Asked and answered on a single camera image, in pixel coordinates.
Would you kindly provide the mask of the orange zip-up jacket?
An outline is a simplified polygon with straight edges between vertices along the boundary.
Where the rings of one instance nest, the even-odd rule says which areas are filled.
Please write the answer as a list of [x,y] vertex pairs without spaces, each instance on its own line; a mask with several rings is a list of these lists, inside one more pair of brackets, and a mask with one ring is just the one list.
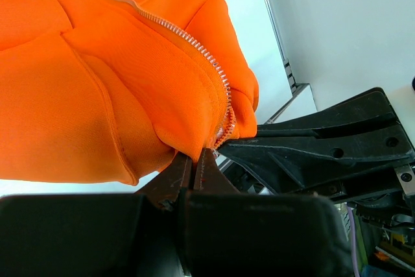
[[135,185],[256,135],[225,0],[1,0],[1,178]]

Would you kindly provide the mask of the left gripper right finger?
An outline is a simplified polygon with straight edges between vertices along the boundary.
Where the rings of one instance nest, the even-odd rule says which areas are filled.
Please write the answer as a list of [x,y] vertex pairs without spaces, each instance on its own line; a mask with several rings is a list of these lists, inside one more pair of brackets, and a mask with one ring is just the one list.
[[181,192],[181,259],[191,276],[351,276],[334,204],[317,195],[250,195],[202,151]]

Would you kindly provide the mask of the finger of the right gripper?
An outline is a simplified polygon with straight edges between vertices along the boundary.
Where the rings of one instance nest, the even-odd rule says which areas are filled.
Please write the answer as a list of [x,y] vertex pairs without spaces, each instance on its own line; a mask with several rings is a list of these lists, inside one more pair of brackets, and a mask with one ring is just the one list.
[[256,136],[340,138],[398,124],[400,121],[386,93],[376,87],[317,113],[282,123],[259,125]]
[[272,194],[319,192],[332,199],[414,195],[414,147],[404,134],[229,141],[219,152]]

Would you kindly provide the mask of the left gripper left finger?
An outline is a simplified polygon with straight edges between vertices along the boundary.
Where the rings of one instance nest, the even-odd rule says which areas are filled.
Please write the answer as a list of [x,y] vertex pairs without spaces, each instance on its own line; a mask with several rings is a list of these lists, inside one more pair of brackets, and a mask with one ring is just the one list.
[[177,154],[136,193],[2,198],[1,275],[190,275],[178,210],[192,170]]

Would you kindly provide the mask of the aluminium frame rail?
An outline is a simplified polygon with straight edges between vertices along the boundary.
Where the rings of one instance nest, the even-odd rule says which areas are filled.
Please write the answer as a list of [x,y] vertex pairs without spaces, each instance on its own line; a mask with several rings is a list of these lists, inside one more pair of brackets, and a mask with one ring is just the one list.
[[270,19],[270,24],[272,25],[272,30],[274,32],[276,44],[278,45],[279,55],[283,63],[286,80],[291,92],[291,98],[265,122],[266,124],[272,124],[299,118],[305,116],[307,113],[314,113],[316,112],[316,106],[310,84],[297,83],[294,78],[289,59],[287,58],[283,46],[283,40],[276,21],[276,15],[272,9],[271,0],[264,1]]

